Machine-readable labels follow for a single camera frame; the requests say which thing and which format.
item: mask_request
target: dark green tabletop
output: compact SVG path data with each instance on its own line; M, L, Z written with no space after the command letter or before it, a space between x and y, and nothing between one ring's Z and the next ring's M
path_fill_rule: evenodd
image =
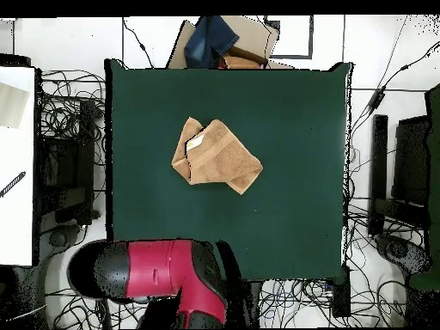
M224 240L249 279L337 276L349 69L124 70L112 60L113 239ZM244 195L173 170L188 117L222 120L260 159Z

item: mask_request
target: brown cloth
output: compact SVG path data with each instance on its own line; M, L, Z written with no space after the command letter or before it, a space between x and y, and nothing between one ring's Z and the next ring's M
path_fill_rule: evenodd
M241 57L233 57L226 53L223 56L226 67L230 70L233 69L259 69L260 65L250 59Z
M220 120L202 129L188 118L171 165L190 185L226 182L242 195L263 170L260 161Z

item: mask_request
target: white floor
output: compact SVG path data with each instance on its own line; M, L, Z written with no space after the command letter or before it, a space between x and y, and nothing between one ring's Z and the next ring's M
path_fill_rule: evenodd
M274 61L291 64L301 69L328 70L337 62L353 62L355 64L352 80L351 112L356 120L363 111L366 102L370 99L387 68L388 59L397 33L400 31L405 15L315 15L314 53L311 60L279 60ZM133 28L139 39L145 44L153 65L164 67L167 63L181 22L188 19L192 23L197 17L131 17L125 18L129 28ZM421 57L425 51L440 40L437 34L438 25L429 17L410 15L406 19L400 40L394 56L388 67L387 80L402 65L408 64ZM18 19L15 22L15 38L12 40L12 26L10 23L0 22L0 52L12 52L30 57L32 64L42 70L86 70L104 77L103 62L105 58L123 59L131 68L149 67L148 60L139 48L133 35L123 32L121 18L56 18L56 19ZM292 39L308 37L308 30L289 34ZM394 148L395 128L400 119L411 118L426 114L424 92L440 82L440 55L438 52L424 59L419 64L401 72L389 85L385 99L375 113L389 116L388 148ZM72 78L80 75L72 72ZM89 85L86 90L93 91L96 85ZM370 156L370 120L365 122L356 136L354 145L361 151L360 162L369 160ZM389 155L388 164L388 195L391 189L392 170L394 165L393 154ZM368 196L368 164L361 171L353 175L356 184L355 196ZM101 189L104 181L104 171L96 167L95 188ZM366 201L357 200L353 203L361 208L366 207ZM85 241L105 238L105 198L102 193L95 201L95 209L102 217L94 221L89 227ZM52 292L69 287L65 276L65 269L73 249L63 256L54 258L46 280L46 291ZM353 260L367 274L372 290L376 290L380 283L389 279L402 280L396 266L380 258L374 248L353 248ZM361 272L351 274L352 294L366 290L367 284ZM279 291L278 283L265 283L265 291ZM405 301L405 293L401 287L389 284L382 295L389 301ZM371 295L358 296L357 303L352 309L368 307ZM59 297L48 299L48 314L56 316L64 305ZM284 318L290 316L292 308L286 309ZM369 313L377 314L377 307L371 308ZM307 307L298 311L296 327L327 327L321 311L314 307ZM261 324L267 327L276 327L280 324L282 314L273 313L275 319L266 316ZM363 326L374 326L375 322L369 317L358 317ZM400 325L399 320L390 325Z

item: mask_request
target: white surface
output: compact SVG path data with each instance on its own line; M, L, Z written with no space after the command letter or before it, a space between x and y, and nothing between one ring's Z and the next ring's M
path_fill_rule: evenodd
M12 54L12 21L0 20L0 53Z
M34 69L0 67L0 82L29 93L19 129L0 126L0 189L26 176L0 198L0 264L32 265Z
M154 66L164 67L184 19L188 19L194 24L198 17L129 17L126 18L126 23L129 28L135 30L141 42L144 43ZM382 73L385 71L394 37L400 30L403 19L402 15L346 16L345 61L356 64L353 73L353 87L369 89L376 87ZM389 66L388 76L391 76L402 65L420 57L435 40L438 40L438 35L432 29L423 28L424 20L425 18L422 15L408 19ZM302 69L328 70L335 63L342 60L343 29L344 16L315 15L313 58L311 60L274 59L274 61L291 64ZM15 30L15 53L29 56L33 64L43 70L81 68L104 76L104 58L122 59L121 18L19 19ZM389 84L389 87L393 89L427 90L440 83L440 74L437 67L439 57L438 53L433 54L432 57L420 62L419 65L401 72ZM131 68L150 67L148 59L139 48L133 34L126 30L124 31L124 62ZM358 117L371 94L371 91L352 91L353 119ZM389 116L388 147L392 148L395 143L393 135L398 120L425 113L423 93L388 91L376 112L386 113ZM370 129L371 119L364 123L354 138L355 146L361 150L361 162L369 159ZM389 155L388 161L389 191L394 155ZM95 188L101 188L101 182L103 181L102 168L96 168L95 171L95 178L100 181L100 183L95 183ZM361 172L354 174L355 196L368 196L367 176L368 164L361 169ZM366 206L364 200L359 200L355 204L359 207ZM93 225L89 227L85 242L102 239L106 236L103 193L95 201L94 207L100 210L102 217L94 221ZM64 255L57 256L50 264L46 278L46 290L48 292L68 287L65 269L71 255L74 253L73 249ZM355 247L353 248L353 260L359 266L362 267L365 262L363 254L367 260L364 270L369 276L372 290L376 290L377 286L385 280L391 278L401 280L397 268L380 258L371 247L363 248L362 252ZM366 288L364 277L359 272L352 273L351 283L353 294ZM269 290L271 284L271 282L265 284L267 290ZM401 288L393 284L386 286L381 293L389 299L402 300L404 298ZM371 297L360 296L357 299L369 303ZM64 301L60 302L57 298L51 298L50 300L50 302L48 300L48 312L54 316L64 306ZM377 307L373 307L369 312L377 315ZM370 318L365 318L363 324L372 326L372 322ZM296 326L326 327L327 322L323 320L322 313L319 310L309 307L299 311Z
M279 40L273 55L307 56L309 54L310 15L269 15L268 21L279 21Z
M287 64L298 69L328 70L342 60L342 33L344 16L315 15L312 59L272 59L274 62ZM302 36L309 42L309 31L302 31Z

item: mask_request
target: blue cloth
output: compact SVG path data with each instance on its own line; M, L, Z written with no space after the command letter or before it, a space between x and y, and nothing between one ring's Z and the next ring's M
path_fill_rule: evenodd
M185 46L187 68L216 68L218 59L238 39L220 15L204 16Z

